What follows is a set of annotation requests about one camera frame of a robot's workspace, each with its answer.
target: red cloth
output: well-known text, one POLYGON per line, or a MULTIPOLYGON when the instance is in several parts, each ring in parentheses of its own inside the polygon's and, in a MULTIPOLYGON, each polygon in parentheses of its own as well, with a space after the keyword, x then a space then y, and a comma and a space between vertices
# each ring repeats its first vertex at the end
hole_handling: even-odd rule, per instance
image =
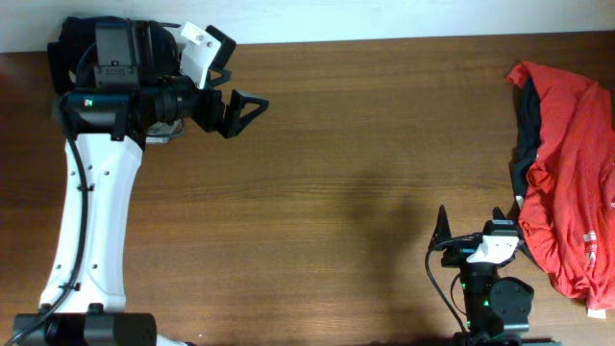
POLYGON ((531 76, 540 97, 541 145, 528 172, 519 223, 555 289, 615 308, 615 132, 610 93, 597 82, 533 62, 508 80, 531 76))

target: black cable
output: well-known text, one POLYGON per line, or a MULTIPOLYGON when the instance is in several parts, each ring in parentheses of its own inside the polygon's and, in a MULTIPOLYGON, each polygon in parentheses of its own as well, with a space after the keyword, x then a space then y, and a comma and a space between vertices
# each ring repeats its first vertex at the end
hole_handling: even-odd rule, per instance
POLYGON ((159 23, 161 25, 162 28, 181 28, 182 25, 181 24, 175 24, 175 23, 159 23))
POLYGON ((464 311, 461 311, 461 309, 457 306, 457 303, 455 303, 455 296, 453 295, 453 288, 455 288, 455 283, 457 282, 460 276, 461 276, 461 273, 455 275, 455 278, 453 279, 453 282, 451 283, 451 301, 453 301, 453 305, 455 306, 455 308, 457 308, 459 312, 463 313, 464 316, 467 316, 467 314, 464 311))
POLYGON ((96 42, 90 44, 89 47, 87 47, 87 49, 85 50, 84 54, 79 59, 79 63, 77 63, 77 70, 75 70, 75 82, 79 82, 79 76, 81 76, 81 73, 84 69, 84 65, 86 64, 87 55, 89 55, 89 52, 91 52, 95 46, 96 42))
POLYGON ((185 121, 183 119, 181 121, 182 121, 182 128, 175 134, 164 134, 164 135, 148 134, 147 136, 150 138, 177 138, 183 135, 185 131, 185 121))
MULTIPOLYGON (((468 237, 471 237, 471 236, 472 235, 457 236, 457 237, 454 237, 452 239, 445 240, 445 241, 437 244, 436 246, 440 246, 441 247, 441 246, 446 245, 448 243, 452 243, 454 241, 462 240, 464 238, 468 238, 468 237)), ((430 277, 431 284, 433 284, 433 287, 435 288, 435 290, 440 295, 440 298, 442 298, 442 300, 444 301, 446 306, 449 308, 449 310, 451 311, 451 313, 453 314, 453 316, 457 320, 457 323, 459 324, 459 327, 461 328, 461 331, 464 334, 466 334, 467 332, 465 330, 465 327, 463 327, 463 322, 461 321, 461 318, 457 314, 457 311, 455 311, 455 309, 453 308, 453 306, 451 305, 449 300, 446 298, 444 293, 442 293, 442 290, 440 289, 440 286, 438 286, 438 283, 435 281, 435 279, 433 278, 433 275, 431 274, 431 270, 430 270, 430 255, 431 255, 432 251, 433 251, 433 248, 429 249, 427 254, 425 255, 425 270, 427 271, 427 276, 430 277)))
POLYGON ((84 163, 81 160, 81 155, 79 154, 79 150, 77 149, 77 145, 75 144, 75 137, 74 134, 72 133, 70 126, 68 125, 68 122, 66 120, 66 114, 64 113, 62 106, 64 104, 66 100, 66 94, 64 94, 64 96, 62 97, 61 101, 60 101, 60 111, 61 111, 61 124, 63 126, 64 129, 64 135, 66 136, 66 141, 68 142, 68 146, 70 147, 70 151, 73 154, 73 157, 75 158, 75 163, 77 163, 77 171, 79 171, 79 179, 81 181, 81 197, 82 197, 82 204, 81 204, 81 230, 79 232, 79 243, 77 246, 77 254, 75 256, 75 263, 73 264, 73 269, 71 271, 70 274, 70 279, 68 280, 68 283, 66 283, 65 285, 62 285, 61 288, 63 289, 63 292, 61 293, 60 297, 58 298, 58 300, 56 300, 56 302, 51 306, 51 308, 49 308, 49 310, 47 310, 45 313, 43 313, 39 319, 35 322, 33 322, 32 324, 30 324, 29 326, 26 326, 24 328, 21 329, 21 331, 19 331, 18 333, 14 334, 12 336, 11 339, 9 339, 9 341, 7 341, 5 343, 5 346, 12 346, 15 343, 19 342, 21 339, 23 339, 24 337, 28 336, 30 333, 32 333, 33 331, 35 331, 41 324, 45 323, 45 321, 47 320, 47 318, 49 316, 51 316, 52 313, 54 313, 54 311, 56 311, 60 305, 66 300, 66 298, 68 297, 68 294, 70 294, 70 291, 72 289, 74 289, 77 279, 79 277, 79 271, 81 270, 81 265, 84 259, 84 250, 86 248, 86 231, 87 231, 87 179, 86 179, 86 170, 84 169, 84 163))

